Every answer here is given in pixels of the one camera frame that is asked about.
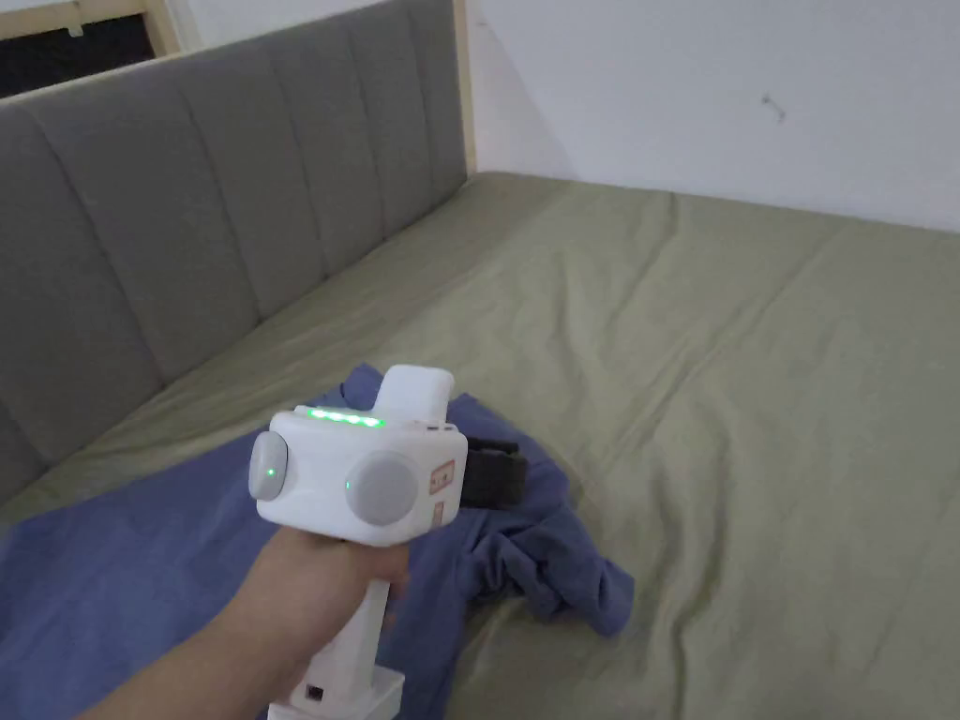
wrinkled sheet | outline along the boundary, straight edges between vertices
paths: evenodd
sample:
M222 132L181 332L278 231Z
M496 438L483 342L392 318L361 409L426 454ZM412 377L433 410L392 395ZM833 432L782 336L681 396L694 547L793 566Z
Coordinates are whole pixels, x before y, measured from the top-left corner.
M449 717L960 716L960 238L485 175L4 508L170 465L360 361L450 368L636 577L610 641L508 601Z

gray upholstered headboard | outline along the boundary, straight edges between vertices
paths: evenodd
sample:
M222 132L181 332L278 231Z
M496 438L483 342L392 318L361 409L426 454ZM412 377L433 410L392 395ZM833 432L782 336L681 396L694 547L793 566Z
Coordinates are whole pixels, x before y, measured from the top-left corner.
M465 177L449 0L0 105L0 501Z

green led light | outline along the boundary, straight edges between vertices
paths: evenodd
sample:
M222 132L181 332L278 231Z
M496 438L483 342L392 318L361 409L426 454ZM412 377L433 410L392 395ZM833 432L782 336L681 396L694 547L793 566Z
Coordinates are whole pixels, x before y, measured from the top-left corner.
M318 418L320 420L333 420L334 422L348 422L351 425L366 425L367 427L380 427L383 425L383 420L378 420L377 418L364 418L359 415L345 415L344 413L337 413L330 410L318 410L313 409L310 411L311 418Z

orange label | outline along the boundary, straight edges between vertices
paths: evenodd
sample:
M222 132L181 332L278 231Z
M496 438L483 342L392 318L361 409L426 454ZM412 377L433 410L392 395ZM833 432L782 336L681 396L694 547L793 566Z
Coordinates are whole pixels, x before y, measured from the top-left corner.
M447 485L453 482L453 461L443 463L439 468L430 473L430 494L440 492Z
M430 527L440 527L442 524L444 524L444 502L441 500L433 506L433 522L430 523Z

hand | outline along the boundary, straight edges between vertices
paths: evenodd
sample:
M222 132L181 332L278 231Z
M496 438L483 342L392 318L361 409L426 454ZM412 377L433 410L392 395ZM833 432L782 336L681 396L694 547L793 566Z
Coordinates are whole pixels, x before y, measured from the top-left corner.
M407 582L408 557L405 545L366 547L281 527L213 625L292 667L280 692L292 689L356 612L371 580Z

